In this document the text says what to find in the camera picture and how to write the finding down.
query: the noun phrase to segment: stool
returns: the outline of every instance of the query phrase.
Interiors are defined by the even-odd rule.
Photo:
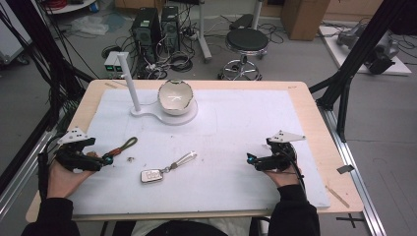
[[[262,76],[258,67],[248,61],[247,56],[259,55],[267,51],[268,38],[255,29],[234,29],[227,34],[226,46],[233,52],[240,53],[240,60],[227,63],[218,78],[234,81],[245,77],[248,81],[260,81]]]

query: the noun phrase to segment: hand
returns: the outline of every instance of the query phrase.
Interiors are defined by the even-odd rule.
[[[267,176],[275,183],[276,187],[283,187],[286,185],[299,185],[300,181],[297,178],[294,167],[291,165],[284,171],[279,170],[266,170],[264,171]]]
[[[48,194],[46,198],[69,197],[93,173],[93,171],[74,173],[64,168],[58,161],[52,161],[49,170]]]

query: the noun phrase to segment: black stool seat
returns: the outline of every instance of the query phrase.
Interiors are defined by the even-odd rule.
[[[268,46],[268,38],[256,29],[234,29],[227,34],[226,43],[241,51],[260,51]]]

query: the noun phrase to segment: stool base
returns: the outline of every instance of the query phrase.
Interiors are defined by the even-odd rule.
[[[229,81],[235,81],[244,77],[248,81],[260,81],[262,75],[258,67],[250,61],[233,60],[227,63],[221,70],[218,78],[226,78]]]

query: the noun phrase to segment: key fob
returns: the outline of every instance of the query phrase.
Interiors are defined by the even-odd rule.
[[[161,181],[163,178],[162,173],[160,170],[144,170],[141,172],[141,181],[142,183],[152,183]]]

